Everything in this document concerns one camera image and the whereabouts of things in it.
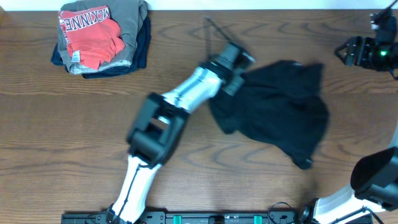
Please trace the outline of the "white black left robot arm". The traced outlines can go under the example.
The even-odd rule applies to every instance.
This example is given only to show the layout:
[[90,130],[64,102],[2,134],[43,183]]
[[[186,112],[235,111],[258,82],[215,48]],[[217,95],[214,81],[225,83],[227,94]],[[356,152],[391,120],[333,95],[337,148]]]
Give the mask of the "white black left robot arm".
[[235,92],[253,62],[245,52],[222,53],[199,64],[173,90],[147,96],[127,134],[127,172],[118,199],[108,208],[107,223],[138,221],[154,178],[178,147],[190,115],[220,91]]

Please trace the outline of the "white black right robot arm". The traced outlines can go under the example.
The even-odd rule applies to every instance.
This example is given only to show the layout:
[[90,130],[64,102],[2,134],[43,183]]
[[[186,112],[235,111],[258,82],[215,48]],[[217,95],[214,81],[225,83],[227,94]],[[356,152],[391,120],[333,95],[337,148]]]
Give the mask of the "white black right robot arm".
[[[396,80],[397,42],[393,37],[352,37],[334,54],[348,66],[389,72]],[[305,206],[298,223],[354,223],[377,212],[397,209],[397,144],[359,160],[350,184]]]

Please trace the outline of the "black t-shirt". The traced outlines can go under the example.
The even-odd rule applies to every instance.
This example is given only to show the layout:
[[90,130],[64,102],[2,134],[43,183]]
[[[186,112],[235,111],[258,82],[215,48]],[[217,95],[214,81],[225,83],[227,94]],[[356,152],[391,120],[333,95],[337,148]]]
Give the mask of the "black t-shirt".
[[329,111],[320,96],[322,63],[303,65],[279,60],[243,74],[235,95],[220,91],[209,100],[210,111],[225,134],[272,144],[302,170],[323,139]]

